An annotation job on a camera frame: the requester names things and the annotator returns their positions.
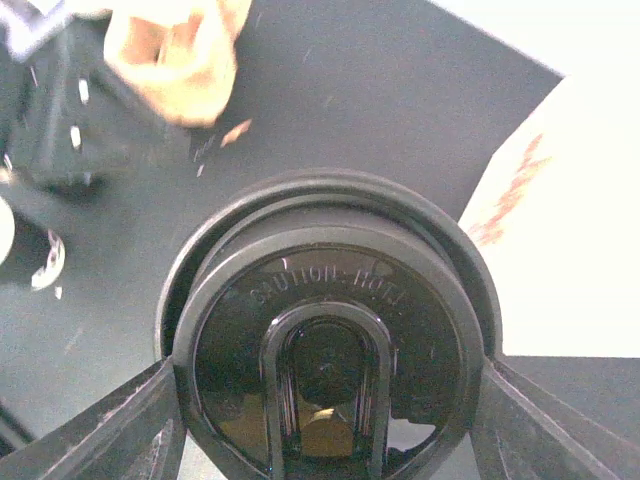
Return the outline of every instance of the food crumb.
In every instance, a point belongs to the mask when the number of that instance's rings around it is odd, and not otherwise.
[[[225,145],[228,145],[238,140],[238,137],[240,137],[240,135],[242,135],[243,133],[246,133],[249,130],[249,127],[251,126],[251,121],[252,121],[251,118],[249,120],[245,120],[244,122],[240,123],[239,125],[236,125],[231,130],[229,130],[229,132],[222,139],[220,148],[223,148]]]

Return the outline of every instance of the table surface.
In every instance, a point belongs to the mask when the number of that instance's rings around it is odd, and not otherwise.
[[[254,0],[237,49],[229,108],[216,127],[195,132],[189,158],[30,207],[67,246],[60,300],[52,289],[0,287],[0,401],[36,436],[154,361],[154,310],[169,267],[231,195],[286,170],[348,167],[402,183],[459,218],[491,154],[559,80],[423,1]],[[218,148],[247,118],[250,131]],[[624,408],[602,413],[611,395],[629,395],[606,375],[598,383],[598,371],[576,364],[570,382],[571,366],[556,375],[546,360],[514,361],[629,433]],[[607,368],[626,372],[632,388],[638,369],[628,365]],[[438,478],[477,478],[468,443]]]

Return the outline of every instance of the crumpled brown paper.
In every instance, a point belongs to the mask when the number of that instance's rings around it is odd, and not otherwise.
[[[151,108],[171,123],[213,125],[231,96],[251,0],[74,1],[80,16],[113,11],[104,60]]]

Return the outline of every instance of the brown stain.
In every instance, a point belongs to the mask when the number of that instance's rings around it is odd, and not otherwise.
[[[502,222],[509,213],[522,201],[527,187],[551,160],[552,157],[535,160],[535,152],[542,141],[543,134],[536,136],[524,152],[522,163],[516,170],[507,190],[497,202],[496,213],[484,223],[476,223],[469,230],[469,234],[480,246],[496,243],[504,235]]]

